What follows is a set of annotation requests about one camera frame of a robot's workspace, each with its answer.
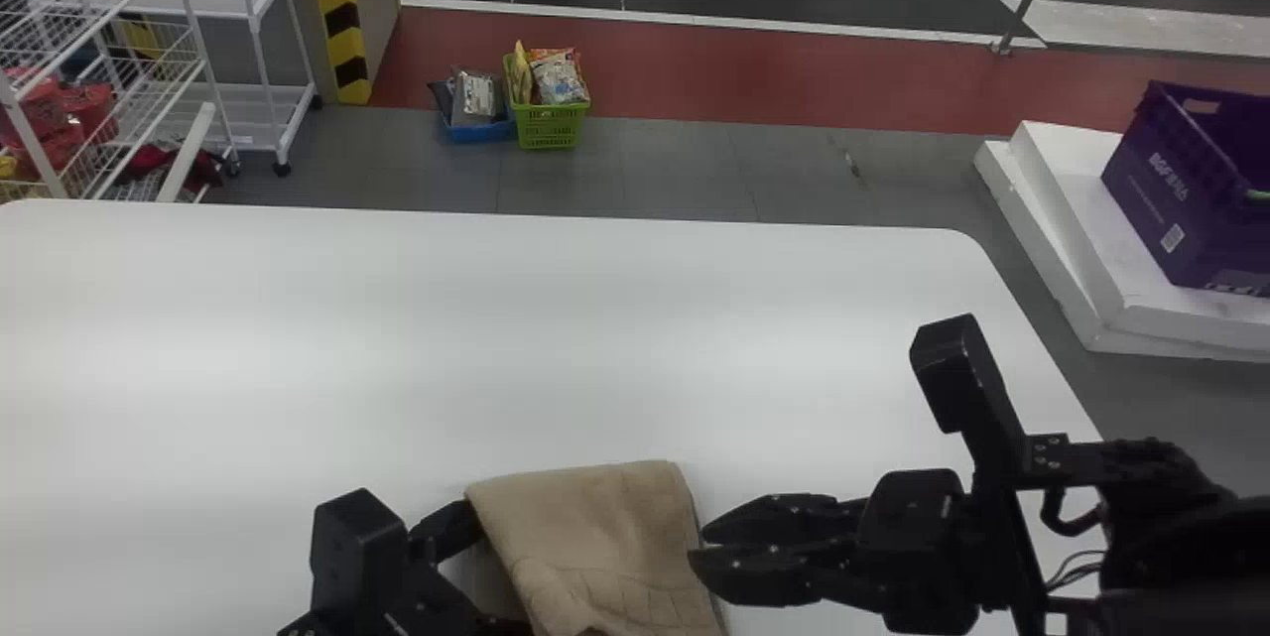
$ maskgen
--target white foam board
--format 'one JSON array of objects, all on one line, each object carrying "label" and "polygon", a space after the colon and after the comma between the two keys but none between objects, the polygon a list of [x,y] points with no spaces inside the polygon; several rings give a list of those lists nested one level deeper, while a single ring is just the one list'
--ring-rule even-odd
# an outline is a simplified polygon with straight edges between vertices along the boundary
[{"label": "white foam board", "polygon": [[1116,133],[1048,122],[1024,122],[1010,140],[1096,314],[1125,334],[1270,352],[1270,301],[1168,283],[1102,185],[1119,142]]},{"label": "white foam board", "polygon": [[996,140],[983,143],[974,165],[1085,348],[1113,354],[1270,363],[1270,354],[1261,352],[1240,352],[1234,348],[1205,347],[1200,343],[1126,334],[1106,325],[1102,316],[1097,315],[1087,288],[1081,284],[1072,258],[1063,248],[1057,225],[1045,215],[1039,198],[1024,179],[1010,143]]}]

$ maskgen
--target gray tiled floor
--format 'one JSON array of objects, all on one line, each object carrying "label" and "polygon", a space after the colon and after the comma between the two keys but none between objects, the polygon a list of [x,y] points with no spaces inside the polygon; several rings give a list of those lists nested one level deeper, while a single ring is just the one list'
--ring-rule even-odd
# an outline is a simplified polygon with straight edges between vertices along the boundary
[{"label": "gray tiled floor", "polygon": [[1170,438],[1234,490],[1270,493],[1259,470],[1270,465],[1270,366],[1086,352],[974,174],[980,142],[593,117],[577,151],[527,154],[446,143],[432,112],[328,107],[296,138],[291,178],[249,161],[208,202],[961,230],[992,256],[1106,437]]}]

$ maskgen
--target cloth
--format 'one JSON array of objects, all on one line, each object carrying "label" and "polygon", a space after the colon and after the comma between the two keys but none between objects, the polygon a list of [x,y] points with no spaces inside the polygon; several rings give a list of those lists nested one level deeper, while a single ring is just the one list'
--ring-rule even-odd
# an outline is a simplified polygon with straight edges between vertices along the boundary
[{"label": "cloth", "polygon": [[669,461],[552,470],[467,487],[537,636],[721,636],[688,567],[692,496]]}]

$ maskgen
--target plastic crate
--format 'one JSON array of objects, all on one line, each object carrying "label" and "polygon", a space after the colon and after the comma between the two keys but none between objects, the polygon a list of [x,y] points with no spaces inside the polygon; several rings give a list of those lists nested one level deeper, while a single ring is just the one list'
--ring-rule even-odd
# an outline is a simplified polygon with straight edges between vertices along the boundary
[{"label": "plastic crate", "polygon": [[1270,98],[1147,85],[1106,184],[1181,287],[1270,296]]},{"label": "plastic crate", "polygon": [[508,116],[507,121],[490,122],[490,124],[450,124],[450,112],[453,104],[450,89],[442,81],[428,84],[428,89],[432,90],[432,98],[437,99],[437,110],[439,110],[437,116],[441,116],[441,124],[444,126],[446,133],[450,133],[450,140],[453,140],[455,143],[499,143],[503,140],[512,140],[512,135],[516,135],[516,119],[512,116]]},{"label": "plastic crate", "polygon": [[574,147],[591,103],[521,104],[512,99],[512,53],[503,57],[503,81],[508,103],[516,113],[516,131],[525,151]]}]

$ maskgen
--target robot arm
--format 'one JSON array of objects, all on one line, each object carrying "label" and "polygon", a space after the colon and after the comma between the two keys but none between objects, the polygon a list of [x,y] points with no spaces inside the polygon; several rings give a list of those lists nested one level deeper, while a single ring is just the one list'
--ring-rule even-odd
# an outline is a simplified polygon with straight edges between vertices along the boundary
[{"label": "robot arm", "polygon": [[[715,594],[747,606],[834,600],[899,633],[958,635],[980,609],[1011,609],[1020,636],[1046,613],[1068,633],[1270,633],[1270,499],[1237,499],[1179,447],[1148,438],[1071,443],[1027,435],[974,316],[925,325],[909,359],[945,433],[974,460],[969,493],[951,470],[903,470],[866,500],[771,495],[702,529],[688,555]],[[1099,509],[1060,517],[1067,487]],[[1093,600],[1050,598],[1017,493],[1044,490],[1041,522],[1106,532]]]}]

